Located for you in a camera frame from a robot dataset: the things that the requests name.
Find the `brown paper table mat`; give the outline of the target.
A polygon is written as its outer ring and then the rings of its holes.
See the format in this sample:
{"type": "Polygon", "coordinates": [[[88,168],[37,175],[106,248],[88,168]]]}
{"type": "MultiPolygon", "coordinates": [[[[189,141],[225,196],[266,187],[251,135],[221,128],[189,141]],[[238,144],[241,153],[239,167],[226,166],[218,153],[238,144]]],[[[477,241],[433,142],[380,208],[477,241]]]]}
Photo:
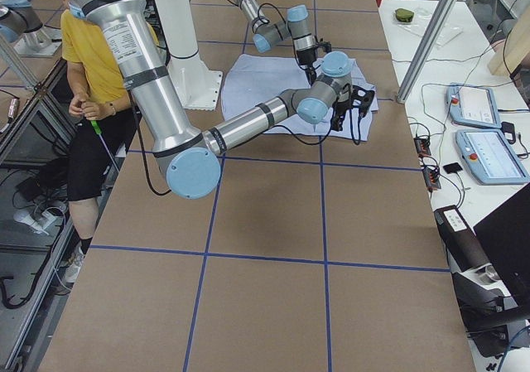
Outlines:
{"type": "Polygon", "coordinates": [[[471,371],[374,0],[304,3],[376,85],[366,143],[262,135],[215,192],[155,196],[127,155],[42,371],[471,371]]]}

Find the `lower blue teach pendant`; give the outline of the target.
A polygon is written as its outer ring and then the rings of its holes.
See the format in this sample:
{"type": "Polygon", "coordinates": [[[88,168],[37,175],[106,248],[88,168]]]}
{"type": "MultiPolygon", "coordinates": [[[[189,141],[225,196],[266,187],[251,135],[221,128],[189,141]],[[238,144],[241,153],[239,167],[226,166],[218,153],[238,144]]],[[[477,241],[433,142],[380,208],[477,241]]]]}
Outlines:
{"type": "Polygon", "coordinates": [[[499,129],[461,129],[455,144],[471,175],[482,185],[529,183],[529,173],[499,129]]]}

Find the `person in yellow shirt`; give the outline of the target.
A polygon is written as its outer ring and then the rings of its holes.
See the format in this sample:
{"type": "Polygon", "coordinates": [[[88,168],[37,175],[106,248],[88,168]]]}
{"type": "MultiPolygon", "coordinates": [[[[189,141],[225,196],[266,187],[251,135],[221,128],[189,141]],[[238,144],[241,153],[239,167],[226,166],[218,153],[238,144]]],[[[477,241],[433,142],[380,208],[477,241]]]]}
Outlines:
{"type": "Polygon", "coordinates": [[[90,122],[97,120],[102,127],[105,123],[109,128],[116,127],[123,144],[127,144],[132,140],[135,121],[121,72],[104,34],[97,25],[76,17],[70,0],[61,1],[65,5],[60,18],[62,57],[67,61],[67,80],[73,94],[69,114],[79,120],[70,143],[67,172],[68,209],[79,236],[64,273],[64,281],[71,285],[96,230],[97,198],[111,163],[90,122]]]}

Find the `blue teach pendant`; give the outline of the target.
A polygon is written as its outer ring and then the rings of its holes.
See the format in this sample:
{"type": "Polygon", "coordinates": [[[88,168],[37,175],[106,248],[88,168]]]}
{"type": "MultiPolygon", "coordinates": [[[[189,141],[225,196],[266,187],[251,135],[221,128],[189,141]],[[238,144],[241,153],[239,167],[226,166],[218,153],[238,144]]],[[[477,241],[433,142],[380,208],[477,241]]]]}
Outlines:
{"type": "Polygon", "coordinates": [[[497,103],[490,87],[451,83],[447,87],[446,98],[454,123],[501,129],[497,103]]]}
{"type": "Polygon", "coordinates": [[[529,173],[499,129],[461,129],[455,144],[471,175],[482,185],[529,183],[529,173]]]}

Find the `aluminium frame post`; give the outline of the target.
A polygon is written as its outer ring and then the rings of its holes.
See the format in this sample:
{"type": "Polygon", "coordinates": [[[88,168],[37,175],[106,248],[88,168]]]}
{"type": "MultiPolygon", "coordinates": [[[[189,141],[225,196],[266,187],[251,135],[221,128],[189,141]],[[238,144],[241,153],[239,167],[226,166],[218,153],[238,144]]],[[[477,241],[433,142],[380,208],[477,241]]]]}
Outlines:
{"type": "Polygon", "coordinates": [[[438,1],[431,20],[426,27],[426,31],[424,32],[415,55],[412,58],[412,62],[409,65],[400,85],[399,91],[397,92],[397,101],[400,104],[404,104],[407,101],[407,98],[411,93],[414,84],[417,82],[419,75],[421,74],[427,57],[431,54],[431,50],[434,47],[436,40],[440,35],[441,30],[452,11],[452,8],[455,5],[455,2],[456,0],[438,1]]]}

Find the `black electronics box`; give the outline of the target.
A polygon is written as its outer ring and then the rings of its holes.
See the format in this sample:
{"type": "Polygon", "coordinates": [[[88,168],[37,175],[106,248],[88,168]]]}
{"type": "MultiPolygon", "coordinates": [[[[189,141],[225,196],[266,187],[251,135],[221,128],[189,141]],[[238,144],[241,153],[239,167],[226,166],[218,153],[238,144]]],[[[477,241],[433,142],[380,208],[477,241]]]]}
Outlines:
{"type": "Polygon", "coordinates": [[[433,214],[439,235],[460,271],[491,264],[475,233],[455,205],[438,208],[433,214]]]}

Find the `small black pad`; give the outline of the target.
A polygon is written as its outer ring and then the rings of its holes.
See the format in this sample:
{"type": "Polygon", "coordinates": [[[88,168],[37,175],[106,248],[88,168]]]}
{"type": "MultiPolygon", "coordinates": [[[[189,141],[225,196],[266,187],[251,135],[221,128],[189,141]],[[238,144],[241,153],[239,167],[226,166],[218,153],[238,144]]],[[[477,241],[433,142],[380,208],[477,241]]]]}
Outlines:
{"type": "Polygon", "coordinates": [[[452,162],[443,166],[444,171],[447,174],[458,173],[463,170],[463,167],[458,162],[452,162]]]}

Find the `upper blue teach pendant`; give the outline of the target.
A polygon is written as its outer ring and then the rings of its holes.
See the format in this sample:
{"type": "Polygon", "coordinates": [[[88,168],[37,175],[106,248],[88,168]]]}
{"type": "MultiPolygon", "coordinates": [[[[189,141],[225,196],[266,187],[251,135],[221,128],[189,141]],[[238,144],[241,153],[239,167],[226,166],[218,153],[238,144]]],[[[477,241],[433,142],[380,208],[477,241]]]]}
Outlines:
{"type": "Polygon", "coordinates": [[[497,103],[490,87],[451,83],[447,87],[446,98],[454,123],[501,129],[497,103]]]}

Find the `green handled tool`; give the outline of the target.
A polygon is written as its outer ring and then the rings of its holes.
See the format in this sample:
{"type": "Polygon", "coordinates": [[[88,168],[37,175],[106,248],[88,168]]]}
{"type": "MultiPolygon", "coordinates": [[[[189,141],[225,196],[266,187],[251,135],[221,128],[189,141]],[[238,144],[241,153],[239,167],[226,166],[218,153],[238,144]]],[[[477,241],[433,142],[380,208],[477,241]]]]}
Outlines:
{"type": "Polygon", "coordinates": [[[118,136],[119,130],[116,127],[109,128],[106,123],[104,124],[104,127],[102,127],[97,120],[91,121],[90,127],[101,143],[105,154],[108,157],[108,161],[112,163],[114,170],[118,172],[120,167],[116,162],[115,155],[123,145],[122,137],[118,136]]]}

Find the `black monitor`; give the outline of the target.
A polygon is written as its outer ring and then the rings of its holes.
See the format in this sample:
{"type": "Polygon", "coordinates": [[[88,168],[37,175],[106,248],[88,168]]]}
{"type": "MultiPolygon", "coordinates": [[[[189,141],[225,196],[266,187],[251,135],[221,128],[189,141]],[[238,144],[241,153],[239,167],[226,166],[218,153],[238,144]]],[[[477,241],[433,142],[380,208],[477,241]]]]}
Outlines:
{"type": "Polygon", "coordinates": [[[474,227],[488,260],[519,305],[529,303],[529,186],[474,227]]]}

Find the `green cloth pouch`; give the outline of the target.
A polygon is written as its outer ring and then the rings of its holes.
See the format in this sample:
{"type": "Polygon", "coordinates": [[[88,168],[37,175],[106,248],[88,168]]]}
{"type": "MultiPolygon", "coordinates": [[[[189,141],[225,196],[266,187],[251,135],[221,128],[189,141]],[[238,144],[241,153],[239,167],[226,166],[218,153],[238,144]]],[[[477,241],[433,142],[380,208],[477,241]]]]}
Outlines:
{"type": "Polygon", "coordinates": [[[405,8],[398,8],[394,11],[394,17],[398,22],[410,23],[413,21],[414,16],[414,11],[405,8]]]}

